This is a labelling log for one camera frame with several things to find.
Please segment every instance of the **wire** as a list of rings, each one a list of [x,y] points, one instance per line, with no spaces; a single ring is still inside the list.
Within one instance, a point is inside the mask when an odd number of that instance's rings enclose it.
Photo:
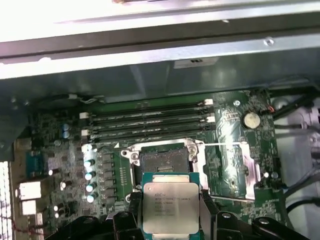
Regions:
[[[319,128],[317,128],[316,126],[310,126],[310,125],[307,125],[307,124],[304,127],[303,127],[302,124],[290,124],[290,125],[275,124],[274,128],[275,129],[288,129],[288,130],[290,130],[290,129],[302,129],[302,130],[306,129],[306,130],[312,130],[312,131],[320,134],[320,129]]]
[[[37,231],[35,231],[33,228],[30,228],[30,229],[21,229],[21,228],[18,228],[17,225],[16,225],[16,222],[15,222],[11,217],[6,217],[6,216],[2,216],[2,215],[0,215],[0,217],[1,217],[2,219],[10,220],[10,221],[11,221],[12,230],[13,230],[13,231],[16,231],[16,232],[19,232],[19,233],[23,233],[23,234],[41,235],[41,236],[44,236],[43,233],[37,232]]]
[[[296,201],[293,204],[289,205],[286,208],[286,211],[287,211],[287,213],[290,213],[293,209],[295,209],[295,208],[297,208],[297,207],[299,207],[301,205],[304,205],[304,204],[315,204],[317,207],[320,207],[320,198],[313,197],[313,198],[310,198],[310,199],[303,199],[303,200],[300,200],[300,201]]]
[[[85,95],[78,95],[73,93],[66,93],[66,94],[58,94],[54,96],[45,97],[42,99],[39,99],[33,103],[31,103],[31,106],[38,107],[43,104],[48,104],[54,101],[58,100],[76,100],[84,104],[92,104],[94,102],[100,102],[104,103],[102,95],[99,96],[85,96]]]
[[[311,184],[320,181],[320,169],[314,168],[311,171],[307,172],[299,181],[294,185],[287,188],[287,191],[284,193],[284,197],[288,198],[295,192],[303,189]]]
[[[274,128],[275,129],[302,129],[302,125],[301,124],[291,124],[291,125],[275,124]]]
[[[319,94],[318,92],[312,92],[312,93],[303,95],[302,97],[291,102],[290,104],[273,112],[272,113],[273,120],[281,119],[281,118],[293,113],[295,110],[299,109],[300,107],[304,107],[306,105],[311,104],[317,98],[318,94]]]

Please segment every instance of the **metal plate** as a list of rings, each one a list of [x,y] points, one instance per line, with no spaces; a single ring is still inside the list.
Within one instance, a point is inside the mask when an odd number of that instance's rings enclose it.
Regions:
[[[199,204],[199,187],[195,183],[146,183],[143,186],[143,231],[195,234],[199,231]]]

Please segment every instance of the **black cable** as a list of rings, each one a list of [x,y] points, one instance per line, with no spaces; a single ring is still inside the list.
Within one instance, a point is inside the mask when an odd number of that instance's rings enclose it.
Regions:
[[[275,129],[303,129],[301,124],[290,124],[290,125],[279,125],[279,124],[275,124],[274,125]],[[311,130],[314,131],[318,134],[320,134],[320,129],[317,128],[316,126],[310,126],[310,125],[306,125],[306,129],[307,130]]]
[[[288,190],[284,193],[284,197],[288,198],[289,196],[291,196],[295,192],[299,191],[300,189],[303,189],[311,184],[314,184],[314,183],[320,181],[320,171],[315,170],[314,172],[315,173],[313,175],[307,176],[306,179],[303,180],[302,182],[298,181],[293,186],[288,187]]]
[[[287,213],[290,213],[293,209],[295,209],[295,208],[297,208],[297,207],[299,207],[301,205],[304,205],[304,204],[315,204],[318,207],[320,207],[320,198],[313,197],[313,198],[310,198],[310,199],[303,199],[303,200],[300,200],[300,201],[296,201],[296,202],[292,203],[291,205],[289,205],[286,208],[286,211],[287,211]]]
[[[318,92],[312,92],[302,97],[298,98],[297,100],[291,102],[290,104],[280,108],[279,110],[272,113],[273,120],[281,119],[290,113],[293,113],[295,110],[299,109],[300,107],[307,106],[311,104],[319,95]]]
[[[291,125],[275,124],[274,128],[275,129],[302,129],[302,125],[301,124],[291,124]]]
[[[286,198],[283,194],[281,194],[279,197],[279,206],[280,214],[286,222],[287,227],[294,230],[294,225],[292,224],[291,219],[289,218],[288,212],[286,210]]]

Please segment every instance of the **white label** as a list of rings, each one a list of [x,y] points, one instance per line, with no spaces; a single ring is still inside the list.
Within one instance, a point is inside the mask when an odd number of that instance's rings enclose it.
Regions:
[[[214,65],[219,60],[218,56],[206,57],[206,58],[195,58],[188,60],[177,60],[174,62],[174,69],[186,69],[202,66]]]

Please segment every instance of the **solid capacitor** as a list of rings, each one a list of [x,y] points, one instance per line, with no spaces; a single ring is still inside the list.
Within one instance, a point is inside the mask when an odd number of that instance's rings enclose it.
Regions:
[[[90,181],[93,177],[95,177],[97,174],[95,171],[88,172],[84,175],[85,180]]]
[[[84,166],[85,168],[89,168],[89,167],[93,166],[95,163],[96,163],[95,160],[90,159],[90,160],[85,161],[85,162],[83,163],[83,166]]]
[[[93,182],[93,183],[88,184],[88,185],[85,187],[85,190],[86,190],[88,193],[91,193],[96,187],[97,187],[97,183],[96,183],[96,182]]]
[[[95,199],[98,197],[98,193],[94,192],[86,197],[88,203],[93,203]]]

